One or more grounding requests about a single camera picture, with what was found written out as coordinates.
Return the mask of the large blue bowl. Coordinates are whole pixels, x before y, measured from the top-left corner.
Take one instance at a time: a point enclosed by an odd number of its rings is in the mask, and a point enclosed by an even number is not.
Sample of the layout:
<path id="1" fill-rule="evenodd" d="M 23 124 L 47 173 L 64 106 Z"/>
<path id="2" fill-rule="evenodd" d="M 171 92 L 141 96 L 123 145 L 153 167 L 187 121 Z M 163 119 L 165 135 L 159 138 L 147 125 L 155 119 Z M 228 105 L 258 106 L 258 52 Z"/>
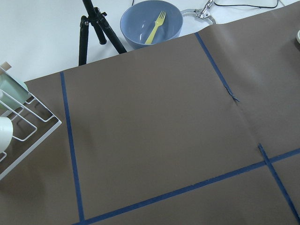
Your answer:
<path id="1" fill-rule="evenodd" d="M 146 47 L 145 43 L 152 32 L 159 14 L 166 12 L 164 23 L 158 27 L 152 44 L 177 38 L 183 26 L 183 16 L 173 4 L 162 0 L 147 0 L 134 4 L 124 12 L 120 29 L 134 49 Z"/>

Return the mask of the brown paper table mat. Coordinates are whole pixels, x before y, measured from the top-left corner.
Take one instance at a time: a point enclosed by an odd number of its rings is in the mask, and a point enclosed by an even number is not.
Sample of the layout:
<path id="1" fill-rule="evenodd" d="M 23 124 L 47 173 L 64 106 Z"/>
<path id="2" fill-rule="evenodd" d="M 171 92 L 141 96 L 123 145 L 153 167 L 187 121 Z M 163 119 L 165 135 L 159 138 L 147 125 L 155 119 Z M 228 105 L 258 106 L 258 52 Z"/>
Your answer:
<path id="1" fill-rule="evenodd" d="M 3 225 L 297 225 L 300 4 L 27 82 L 61 125 Z"/>

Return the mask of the yellow plastic fork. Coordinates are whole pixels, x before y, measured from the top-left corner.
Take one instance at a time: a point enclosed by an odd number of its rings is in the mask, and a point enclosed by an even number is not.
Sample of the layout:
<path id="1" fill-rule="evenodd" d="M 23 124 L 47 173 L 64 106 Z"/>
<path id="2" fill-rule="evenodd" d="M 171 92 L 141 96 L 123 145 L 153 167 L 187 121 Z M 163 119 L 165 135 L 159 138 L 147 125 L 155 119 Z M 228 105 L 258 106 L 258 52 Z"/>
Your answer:
<path id="1" fill-rule="evenodd" d="M 166 12 L 165 11 L 161 11 L 159 16 L 157 17 L 156 21 L 155 21 L 155 25 L 154 28 L 152 29 L 151 33 L 149 34 L 147 40 L 145 41 L 146 45 L 150 45 L 152 44 L 152 41 L 154 39 L 154 36 L 158 30 L 158 28 L 163 25 L 164 21 L 165 21 L 165 17 L 166 17 Z"/>

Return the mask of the metal clamp tool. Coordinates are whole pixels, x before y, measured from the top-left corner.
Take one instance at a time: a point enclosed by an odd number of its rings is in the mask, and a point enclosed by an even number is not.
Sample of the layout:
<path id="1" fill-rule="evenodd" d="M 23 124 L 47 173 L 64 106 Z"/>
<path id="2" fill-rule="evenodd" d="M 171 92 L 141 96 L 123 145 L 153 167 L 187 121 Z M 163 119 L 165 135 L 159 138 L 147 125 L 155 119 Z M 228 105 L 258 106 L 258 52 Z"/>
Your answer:
<path id="1" fill-rule="evenodd" d="M 211 16 L 209 10 L 214 4 L 214 0 L 209 0 L 206 2 L 203 8 L 200 9 L 185 9 L 181 11 L 181 14 L 194 13 L 196 17 L 206 20 L 208 24 L 214 25 L 217 24 L 213 16 Z"/>

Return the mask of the pale green cup in rack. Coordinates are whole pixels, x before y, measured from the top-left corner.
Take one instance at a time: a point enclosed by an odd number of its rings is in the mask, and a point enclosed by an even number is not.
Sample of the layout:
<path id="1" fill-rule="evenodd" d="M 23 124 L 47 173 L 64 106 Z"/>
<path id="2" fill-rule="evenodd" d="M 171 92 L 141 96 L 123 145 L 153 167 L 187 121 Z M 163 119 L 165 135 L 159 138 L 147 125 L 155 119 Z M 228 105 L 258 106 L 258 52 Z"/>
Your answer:
<path id="1" fill-rule="evenodd" d="M 2 73 L 0 75 L 0 100 L 13 110 L 20 107 L 16 101 L 4 94 L 4 92 L 14 98 L 20 104 L 25 103 L 25 101 L 29 98 L 29 92 L 26 84 L 23 82 L 21 84 L 18 83 L 6 73 Z"/>

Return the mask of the white cup in rack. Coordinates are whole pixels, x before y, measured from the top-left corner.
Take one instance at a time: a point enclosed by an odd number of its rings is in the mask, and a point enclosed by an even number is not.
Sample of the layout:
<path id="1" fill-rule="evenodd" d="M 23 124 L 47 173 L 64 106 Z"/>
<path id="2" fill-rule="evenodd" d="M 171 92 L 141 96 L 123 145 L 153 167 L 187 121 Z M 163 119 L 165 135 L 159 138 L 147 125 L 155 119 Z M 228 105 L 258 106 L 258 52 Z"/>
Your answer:
<path id="1" fill-rule="evenodd" d="M 7 117 L 0 118 L 0 152 L 3 153 L 9 146 L 13 136 L 13 124 Z"/>

